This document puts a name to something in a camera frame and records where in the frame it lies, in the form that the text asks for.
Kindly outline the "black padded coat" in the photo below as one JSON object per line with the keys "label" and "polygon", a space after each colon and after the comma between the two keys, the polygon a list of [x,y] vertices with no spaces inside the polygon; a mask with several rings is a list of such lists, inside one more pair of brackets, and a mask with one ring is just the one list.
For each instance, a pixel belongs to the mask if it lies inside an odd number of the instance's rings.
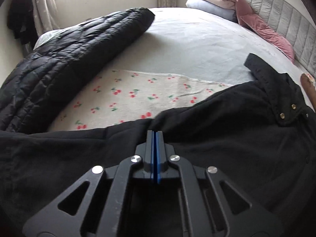
{"label": "black padded coat", "polygon": [[287,74],[254,54],[245,66],[254,81],[154,119],[83,131],[1,132],[1,210],[21,229],[93,166],[132,156],[153,130],[193,165],[218,167],[291,228],[315,190],[315,112]]}

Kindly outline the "dark hanging clothes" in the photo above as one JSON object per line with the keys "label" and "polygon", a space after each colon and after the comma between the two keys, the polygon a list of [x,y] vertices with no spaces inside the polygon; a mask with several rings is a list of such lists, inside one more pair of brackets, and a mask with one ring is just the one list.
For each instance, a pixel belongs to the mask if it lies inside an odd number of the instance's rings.
{"label": "dark hanging clothes", "polygon": [[32,0],[12,0],[8,11],[7,27],[13,31],[14,38],[22,45],[34,48],[38,35],[36,32]]}

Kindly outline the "cherry print bed cover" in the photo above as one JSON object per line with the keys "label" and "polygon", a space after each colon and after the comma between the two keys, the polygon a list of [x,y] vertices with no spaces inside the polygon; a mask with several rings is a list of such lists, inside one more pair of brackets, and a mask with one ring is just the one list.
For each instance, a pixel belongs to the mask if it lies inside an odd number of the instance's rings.
{"label": "cherry print bed cover", "polygon": [[49,131],[80,131],[154,118],[203,101],[227,84],[179,74],[103,70],[61,111]]}

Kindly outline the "white bed sheet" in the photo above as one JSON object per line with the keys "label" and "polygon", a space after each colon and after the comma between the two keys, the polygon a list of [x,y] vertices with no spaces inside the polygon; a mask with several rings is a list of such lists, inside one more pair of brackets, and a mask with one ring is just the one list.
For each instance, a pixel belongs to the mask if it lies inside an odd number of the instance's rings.
{"label": "white bed sheet", "polygon": [[245,66],[249,54],[263,59],[295,83],[302,71],[279,49],[239,24],[188,8],[153,8],[149,29],[106,69],[178,74],[189,78],[242,84],[253,79]]}

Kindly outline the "black quilted down jacket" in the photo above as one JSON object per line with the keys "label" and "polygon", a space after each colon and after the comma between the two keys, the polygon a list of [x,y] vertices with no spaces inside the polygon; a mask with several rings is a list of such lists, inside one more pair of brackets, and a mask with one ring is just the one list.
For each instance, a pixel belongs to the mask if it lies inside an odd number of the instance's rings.
{"label": "black quilted down jacket", "polygon": [[1,130],[45,132],[102,69],[148,30],[146,8],[72,26],[26,56],[1,86]]}

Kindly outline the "light blue pillow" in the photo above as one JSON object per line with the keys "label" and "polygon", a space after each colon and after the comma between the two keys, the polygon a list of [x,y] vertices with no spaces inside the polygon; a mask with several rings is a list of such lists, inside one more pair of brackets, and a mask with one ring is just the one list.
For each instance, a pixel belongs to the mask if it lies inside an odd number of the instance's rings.
{"label": "light blue pillow", "polygon": [[232,9],[225,9],[209,3],[204,0],[187,0],[186,7],[190,9],[201,10],[216,16],[219,16],[223,19],[229,20],[231,22],[238,23],[236,11]]}

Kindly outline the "brown garment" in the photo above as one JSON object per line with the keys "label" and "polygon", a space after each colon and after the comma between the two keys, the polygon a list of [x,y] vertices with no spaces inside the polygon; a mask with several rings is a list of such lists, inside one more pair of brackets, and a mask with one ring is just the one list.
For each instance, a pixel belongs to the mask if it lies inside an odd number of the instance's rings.
{"label": "brown garment", "polygon": [[313,83],[309,80],[309,78],[306,74],[302,74],[300,76],[300,82],[301,82],[302,88],[306,92],[306,95],[308,96],[308,98],[313,106],[313,109],[316,110],[315,86],[313,86]]}

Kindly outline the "pink velvet pillow back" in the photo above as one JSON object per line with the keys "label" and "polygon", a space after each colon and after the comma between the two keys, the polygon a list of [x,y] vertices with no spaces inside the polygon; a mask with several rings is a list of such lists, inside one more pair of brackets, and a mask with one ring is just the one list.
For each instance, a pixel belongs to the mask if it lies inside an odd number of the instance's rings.
{"label": "pink velvet pillow back", "polygon": [[241,25],[242,27],[248,28],[248,25],[242,20],[242,16],[254,14],[254,10],[252,9],[252,7],[249,5],[249,3],[246,0],[236,0],[235,10],[236,10],[238,24]]}

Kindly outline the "left beige curtain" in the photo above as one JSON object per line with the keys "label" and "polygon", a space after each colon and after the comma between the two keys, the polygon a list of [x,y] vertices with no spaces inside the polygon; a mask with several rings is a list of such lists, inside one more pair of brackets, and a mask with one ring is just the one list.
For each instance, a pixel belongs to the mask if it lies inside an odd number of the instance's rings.
{"label": "left beige curtain", "polygon": [[32,0],[34,25],[38,36],[59,29],[55,0]]}

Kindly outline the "grey padded headboard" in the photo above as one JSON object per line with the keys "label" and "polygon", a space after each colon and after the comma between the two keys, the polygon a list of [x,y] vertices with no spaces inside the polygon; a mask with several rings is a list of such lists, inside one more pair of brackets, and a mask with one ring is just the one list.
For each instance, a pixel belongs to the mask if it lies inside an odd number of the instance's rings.
{"label": "grey padded headboard", "polygon": [[315,76],[315,27],[285,0],[246,0],[274,31],[293,46],[295,59]]}

